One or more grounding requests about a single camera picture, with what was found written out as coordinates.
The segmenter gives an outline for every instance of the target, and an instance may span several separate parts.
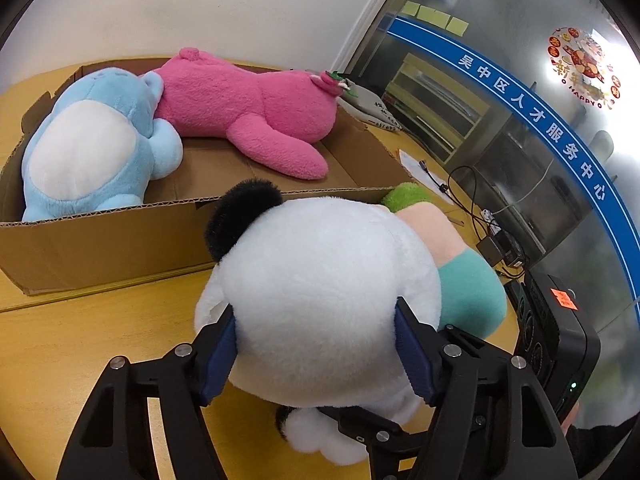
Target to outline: blue stripe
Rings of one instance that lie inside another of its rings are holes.
[[[607,173],[571,127],[526,85],[469,47],[405,18],[396,18],[388,34],[465,73],[546,142],[556,159],[585,190],[600,216],[635,300],[640,290],[638,231]],[[635,308],[640,325],[640,304]]]

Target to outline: cardboard box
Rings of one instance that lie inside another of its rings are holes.
[[[379,202],[389,190],[411,180],[362,123],[339,109],[334,129],[316,144],[329,164],[329,173],[322,180],[299,180],[271,171],[245,158],[224,139],[184,139],[180,168],[150,183],[144,205],[20,222],[25,207],[22,156],[56,98],[76,79],[105,66],[142,74],[165,60],[83,66],[53,97],[46,92],[22,117],[22,139],[0,173],[0,268],[25,294],[157,276],[210,262],[204,227],[217,199],[247,178],[271,180],[286,200],[332,195],[369,203]]]

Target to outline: silver bolt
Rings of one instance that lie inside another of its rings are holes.
[[[118,357],[114,357],[111,361],[109,361],[109,368],[111,368],[112,370],[120,370],[126,362],[127,360],[119,355]]]
[[[174,352],[178,357],[187,357],[187,355],[191,353],[191,345],[187,343],[178,345],[177,347],[175,347]]]
[[[446,345],[444,347],[444,353],[449,357],[460,357],[462,355],[462,349],[458,345]]]
[[[515,366],[517,369],[522,370],[527,366],[527,361],[524,357],[520,357],[519,355],[514,355],[511,358],[511,364]]]

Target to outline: person's hand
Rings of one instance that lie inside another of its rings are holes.
[[[560,427],[562,428],[562,433],[564,434],[564,436],[566,436],[566,432],[569,431],[569,426],[575,420],[576,415],[578,415],[579,408],[580,408],[580,403],[576,402],[572,407],[571,411],[569,412],[569,415],[566,416],[566,419],[564,420],[564,422],[560,424]]]

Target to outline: black and white plush toy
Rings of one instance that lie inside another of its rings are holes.
[[[338,465],[367,458],[318,406],[412,418],[422,400],[396,352],[396,299],[436,328],[441,307],[438,269],[407,224],[340,198],[283,202],[273,184],[250,180],[220,199],[206,241],[218,265],[196,306],[196,332],[233,306],[229,380],[283,407],[277,425],[293,449]]]

